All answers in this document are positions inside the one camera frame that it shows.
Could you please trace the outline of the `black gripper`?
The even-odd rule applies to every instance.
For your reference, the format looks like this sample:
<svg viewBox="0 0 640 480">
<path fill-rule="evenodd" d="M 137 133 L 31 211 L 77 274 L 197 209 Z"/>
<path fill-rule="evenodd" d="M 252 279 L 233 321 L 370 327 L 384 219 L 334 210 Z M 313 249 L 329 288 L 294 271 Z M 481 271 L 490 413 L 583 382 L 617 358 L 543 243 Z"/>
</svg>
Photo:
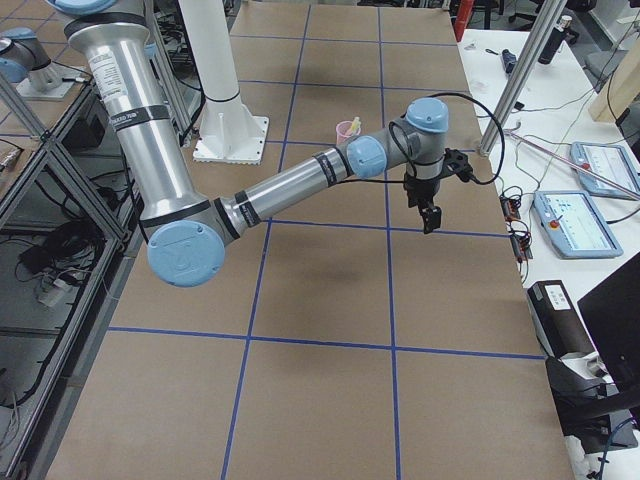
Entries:
<svg viewBox="0 0 640 480">
<path fill-rule="evenodd" d="M 430 234 L 441 228 L 442 210 L 435 205 L 434 198 L 440 189 L 438 178 L 419 179 L 404 174 L 403 189 L 409 208 L 417 207 L 423 221 L 423 233 Z"/>
</svg>

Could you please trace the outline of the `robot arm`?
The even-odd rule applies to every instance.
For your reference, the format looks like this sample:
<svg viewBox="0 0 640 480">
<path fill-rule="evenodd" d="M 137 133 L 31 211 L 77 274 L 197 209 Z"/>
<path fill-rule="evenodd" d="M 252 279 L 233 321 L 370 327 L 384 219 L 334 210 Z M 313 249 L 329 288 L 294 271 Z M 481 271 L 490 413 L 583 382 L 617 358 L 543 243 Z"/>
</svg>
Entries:
<svg viewBox="0 0 640 480">
<path fill-rule="evenodd" d="M 70 46 L 87 60 L 138 183 L 148 264 L 157 277 L 176 287 L 204 284 L 222 268 L 227 246 L 246 230 L 350 177 L 367 181 L 400 165 L 409 203 L 425 230 L 439 226 L 434 196 L 444 174 L 449 126 L 441 100 L 416 99 L 382 130 L 351 137 L 242 187 L 231 168 L 259 163 L 268 119 L 242 102 L 223 5 L 180 3 L 205 95 L 192 158 L 174 133 L 146 56 L 149 8 L 146 1 L 54 3 Z"/>
</svg>

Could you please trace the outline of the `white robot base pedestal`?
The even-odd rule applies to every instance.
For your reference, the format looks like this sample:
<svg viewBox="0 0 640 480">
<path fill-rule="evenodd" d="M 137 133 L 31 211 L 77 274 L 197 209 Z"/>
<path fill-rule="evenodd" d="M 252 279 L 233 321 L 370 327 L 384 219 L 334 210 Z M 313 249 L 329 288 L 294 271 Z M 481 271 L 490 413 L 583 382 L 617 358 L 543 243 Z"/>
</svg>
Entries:
<svg viewBox="0 0 640 480">
<path fill-rule="evenodd" d="M 269 119 L 242 101 L 223 3 L 182 0 L 179 7 L 205 97 L 194 159 L 260 163 Z"/>
</svg>

